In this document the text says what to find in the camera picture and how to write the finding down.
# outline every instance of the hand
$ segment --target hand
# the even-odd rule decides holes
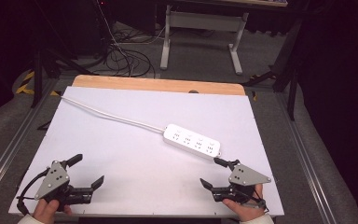
[[[254,193],[255,198],[263,198],[263,185],[257,184],[255,185],[255,192]],[[246,207],[242,206],[239,203],[236,203],[234,201],[231,201],[230,199],[223,200],[223,204],[225,204],[229,209],[231,209],[233,212],[235,212],[238,217],[240,218],[240,221],[250,221],[258,217],[264,216],[264,208],[252,208],[252,207]]]
[[[37,203],[34,210],[34,218],[45,224],[54,223],[54,214],[56,213],[60,203],[57,200],[51,200],[49,203],[46,200],[41,199]],[[63,212],[67,215],[72,215],[72,210],[69,205],[63,207]]]

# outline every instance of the white cable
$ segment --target white cable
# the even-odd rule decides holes
[[[135,126],[140,126],[140,127],[143,127],[143,128],[147,128],[147,129],[152,129],[154,131],[158,131],[159,133],[164,133],[164,129],[160,129],[160,128],[157,128],[157,127],[154,127],[154,126],[151,126],[151,125],[148,125],[148,124],[145,124],[145,123],[142,123],[142,122],[138,122],[138,121],[134,121],[134,120],[130,120],[130,119],[124,119],[124,118],[121,118],[121,117],[118,117],[118,116],[114,116],[114,115],[110,115],[108,113],[105,113],[103,111],[100,111],[100,110],[97,110],[95,108],[92,108],[90,106],[87,106],[87,105],[83,105],[81,103],[79,103],[78,101],[75,101],[75,100],[72,100],[72,99],[69,99],[69,98],[66,98],[64,96],[61,97],[62,99],[64,100],[67,100],[69,102],[72,102],[76,105],[80,105],[84,108],[87,108],[88,110],[91,110],[91,111],[94,111],[98,114],[101,114],[101,115],[104,115],[104,116],[107,116],[108,118],[110,119],[114,119],[114,120],[118,120],[118,121],[122,121],[124,123],[129,123],[129,124],[132,124],[132,125],[135,125]]]
[[[115,42],[115,46],[118,48],[118,50],[121,52],[121,54],[122,54],[124,57],[127,58],[127,57],[128,57],[127,54],[124,53],[124,52],[121,50],[121,47],[118,46],[118,43],[116,42],[115,38],[113,37],[112,31],[110,30],[110,27],[109,27],[109,22],[107,22],[106,17],[105,17],[104,14],[103,14],[103,10],[101,9],[101,6],[100,6],[100,4],[99,4],[98,2],[97,2],[97,6],[98,6],[98,9],[100,9],[101,14],[103,15],[103,20],[104,20],[104,22],[105,22],[105,24],[106,24],[106,27],[107,27],[107,29],[108,29],[108,31],[109,31],[109,34],[112,36],[112,40]]]

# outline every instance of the power outlet socket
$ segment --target power outlet socket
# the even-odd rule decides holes
[[[213,158],[218,158],[221,155],[218,141],[175,124],[167,126],[163,137],[164,142],[207,160],[213,160]]]

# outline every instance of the white board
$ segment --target white board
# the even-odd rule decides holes
[[[111,115],[160,127],[173,123],[221,143],[221,158],[272,178],[264,198],[272,216],[283,209],[247,96],[68,87],[65,97]],[[231,171],[163,142],[162,134],[103,118],[62,100],[25,175],[19,194],[52,161],[83,154],[68,174],[76,188],[104,175],[91,204],[71,205],[74,216],[235,217],[213,200],[200,178],[227,187]],[[34,197],[41,181],[26,196]],[[34,211],[35,201],[26,200]],[[19,214],[17,199],[9,213]]]

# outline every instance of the metal frame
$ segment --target metal frame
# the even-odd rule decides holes
[[[319,177],[316,174],[315,169],[313,168],[310,156],[308,155],[307,149],[303,143],[301,135],[298,131],[296,123],[290,118],[289,113],[286,110],[286,100],[283,93],[276,93],[277,101],[281,106],[281,110],[284,113],[286,123],[289,126],[291,136],[295,142],[296,153],[298,159],[303,168],[304,174],[310,185],[310,191],[312,192],[313,198],[315,199],[316,205],[319,208],[322,220],[324,224],[337,223],[333,210],[329,204],[329,201],[326,198],[322,183],[319,180]]]
[[[235,73],[242,75],[240,59],[237,54],[237,48],[240,44],[243,29],[248,18],[248,13],[243,13],[242,17],[227,17],[206,14],[196,14],[187,12],[172,12],[172,6],[167,6],[165,15],[165,37],[162,48],[160,68],[168,68],[168,59],[170,56],[170,30],[171,27],[209,29],[218,31],[237,32],[234,44],[228,45],[228,50],[234,64]]]
[[[41,98],[39,104],[35,107],[31,108],[28,114],[26,115],[24,121],[22,122],[20,128],[17,130],[13,139],[10,141],[10,144],[7,146],[7,149],[3,153],[0,158],[0,182],[4,177],[9,165],[13,161],[17,152],[22,146],[28,132],[30,132],[31,125],[34,122],[39,111],[42,109],[44,102],[48,99],[48,93],[54,89],[55,84],[57,83],[57,79],[49,79],[46,83],[46,88],[44,89],[43,94],[41,94]]]

